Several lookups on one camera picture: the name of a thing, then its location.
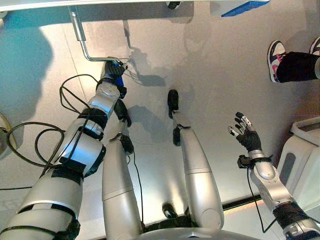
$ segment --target black pants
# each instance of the black pants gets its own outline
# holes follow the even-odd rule
[[[300,82],[317,79],[315,65],[319,57],[303,52],[289,52],[283,57],[276,70],[279,82]]]

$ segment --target gray floor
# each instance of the gray floor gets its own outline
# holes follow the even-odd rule
[[[216,7],[196,1],[176,11],[163,2],[80,8],[90,54],[129,58],[124,102],[133,121],[146,224],[163,219],[166,201],[179,214],[187,205],[182,154],[172,144],[166,106],[169,89],[179,91],[180,109],[193,122],[224,203],[249,195],[245,171],[237,167],[245,150],[227,131],[235,112],[252,120],[264,152],[275,161],[291,124],[320,114],[319,81],[271,83],[266,64],[276,39],[288,51],[309,51],[320,30],[319,1],[272,0],[229,18],[215,16]],[[60,106],[60,84],[77,73],[99,78],[102,63],[84,59],[69,21],[67,9],[57,7],[12,12],[0,24],[0,111],[12,125],[41,121],[65,129],[76,115]],[[89,78],[70,87],[86,100],[95,88]],[[15,135],[19,151],[29,157],[37,131],[26,127]],[[44,137],[43,153],[50,153],[57,137]],[[32,185],[41,173],[13,154],[1,157],[1,188]],[[132,165],[129,170],[139,203],[137,174]],[[105,234],[100,188],[101,169],[84,182],[78,239]],[[0,229],[26,193],[0,192]]]

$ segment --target pink and white sneaker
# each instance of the pink and white sneaker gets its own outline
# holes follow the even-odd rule
[[[320,36],[312,43],[309,53],[320,56]]]
[[[273,83],[279,83],[277,78],[277,69],[286,54],[285,47],[279,40],[271,43],[268,51],[267,61],[270,71],[270,79]]]

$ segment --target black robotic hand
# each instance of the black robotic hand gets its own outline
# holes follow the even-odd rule
[[[232,136],[244,146],[248,152],[254,150],[262,150],[261,141],[258,133],[253,128],[249,119],[243,115],[241,112],[237,112],[235,114],[236,118],[234,119],[238,124],[235,125],[240,132],[234,130],[231,126],[228,127],[228,131]]]
[[[104,64],[104,76],[105,78],[116,80],[118,77],[124,74],[128,68],[127,64],[121,61],[106,61]]]

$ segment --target metal handle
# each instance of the metal handle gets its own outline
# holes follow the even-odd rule
[[[76,36],[77,41],[80,42],[83,55],[84,57],[91,61],[91,62],[105,62],[105,61],[116,61],[118,62],[119,59],[116,57],[91,57],[88,53],[87,47],[86,47],[86,36],[84,29],[82,27],[82,23],[79,17],[78,8],[77,6],[68,6],[70,18],[72,21],[74,33]]]

